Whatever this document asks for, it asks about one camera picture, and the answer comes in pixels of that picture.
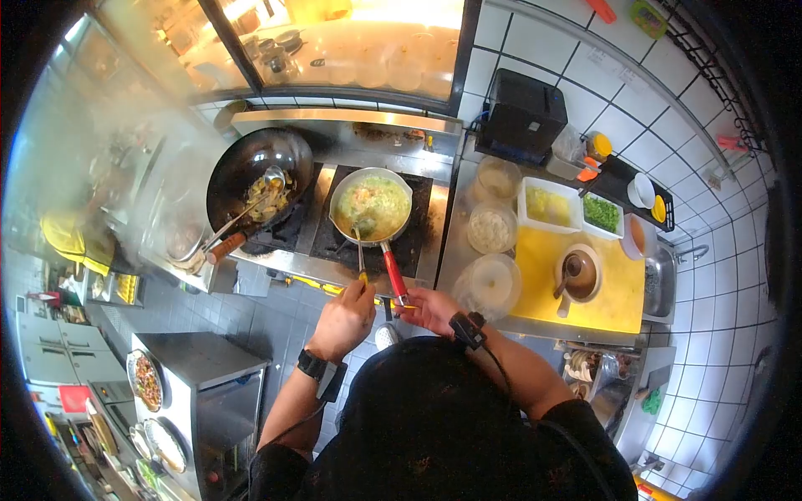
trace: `red handle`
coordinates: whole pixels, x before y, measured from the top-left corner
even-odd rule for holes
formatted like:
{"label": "red handle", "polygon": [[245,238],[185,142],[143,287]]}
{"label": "red handle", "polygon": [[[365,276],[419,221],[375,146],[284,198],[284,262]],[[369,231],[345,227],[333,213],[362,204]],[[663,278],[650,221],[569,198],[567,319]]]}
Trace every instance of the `red handle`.
{"label": "red handle", "polygon": [[397,297],[402,304],[405,304],[407,299],[407,286],[403,283],[401,270],[395,263],[393,251],[390,249],[390,245],[385,244],[382,244],[382,250],[384,251],[384,264],[387,266],[387,274],[390,275],[390,283],[393,284],[395,297]]}

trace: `white shoe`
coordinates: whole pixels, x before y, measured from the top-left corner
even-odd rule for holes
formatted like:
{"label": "white shoe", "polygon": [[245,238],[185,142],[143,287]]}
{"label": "white shoe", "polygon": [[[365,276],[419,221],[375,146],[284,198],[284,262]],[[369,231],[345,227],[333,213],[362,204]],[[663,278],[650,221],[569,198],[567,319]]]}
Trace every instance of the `white shoe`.
{"label": "white shoe", "polygon": [[379,351],[391,345],[397,345],[401,338],[392,324],[383,324],[376,330],[376,348]]}

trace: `yellow lid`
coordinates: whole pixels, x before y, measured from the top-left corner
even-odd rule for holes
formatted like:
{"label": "yellow lid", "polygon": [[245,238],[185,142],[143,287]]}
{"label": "yellow lid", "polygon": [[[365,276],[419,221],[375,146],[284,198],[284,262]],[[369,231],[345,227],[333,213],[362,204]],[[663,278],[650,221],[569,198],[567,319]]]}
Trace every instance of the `yellow lid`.
{"label": "yellow lid", "polygon": [[652,217],[659,223],[666,222],[666,202],[660,195],[654,198],[654,207],[652,208]]}
{"label": "yellow lid", "polygon": [[593,137],[593,149],[601,156],[608,156],[613,152],[613,145],[610,144],[610,140],[607,139],[606,135],[596,134]]}

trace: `cutting board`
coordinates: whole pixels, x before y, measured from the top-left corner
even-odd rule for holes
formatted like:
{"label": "cutting board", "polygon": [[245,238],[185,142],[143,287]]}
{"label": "cutting board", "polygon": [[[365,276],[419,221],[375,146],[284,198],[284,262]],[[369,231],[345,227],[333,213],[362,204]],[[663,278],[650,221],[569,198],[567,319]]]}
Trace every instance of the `cutting board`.
{"label": "cutting board", "polygon": [[[568,317],[559,318],[554,299],[554,268],[573,244],[589,245],[601,259],[601,288],[584,305],[573,303]],[[641,332],[643,313],[643,260],[632,261],[618,240],[604,240],[585,232],[551,233],[519,227],[515,262],[523,285],[520,300],[510,314],[558,324],[621,333]]]}

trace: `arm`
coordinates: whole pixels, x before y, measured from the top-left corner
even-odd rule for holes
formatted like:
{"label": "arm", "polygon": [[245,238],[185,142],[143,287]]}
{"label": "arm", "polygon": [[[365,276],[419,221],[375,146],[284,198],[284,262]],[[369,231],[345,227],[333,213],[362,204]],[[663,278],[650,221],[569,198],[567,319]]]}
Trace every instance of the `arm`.
{"label": "arm", "polygon": [[[407,292],[411,303],[417,308],[396,308],[401,319],[453,339],[454,330],[448,321],[455,313],[467,311],[445,293],[427,289],[410,289]],[[512,398],[530,418],[540,419],[555,405],[573,398],[568,385],[543,357],[507,339],[490,325],[485,325],[482,332],[488,337],[485,348],[496,356],[507,373]],[[507,390],[496,363],[489,355],[478,350],[469,356],[502,390]]]}
{"label": "arm", "polygon": [[[375,294],[376,288],[373,285],[365,288],[361,281],[351,282],[323,308],[318,326],[305,349],[318,358],[341,364],[342,359],[364,341],[371,331],[371,324],[376,316],[373,304]],[[321,405],[316,399],[317,391],[318,383],[298,367],[294,367],[265,420],[257,450],[315,412]],[[321,420],[322,414],[318,414],[281,437],[277,443],[311,460],[312,449],[320,435]]]}

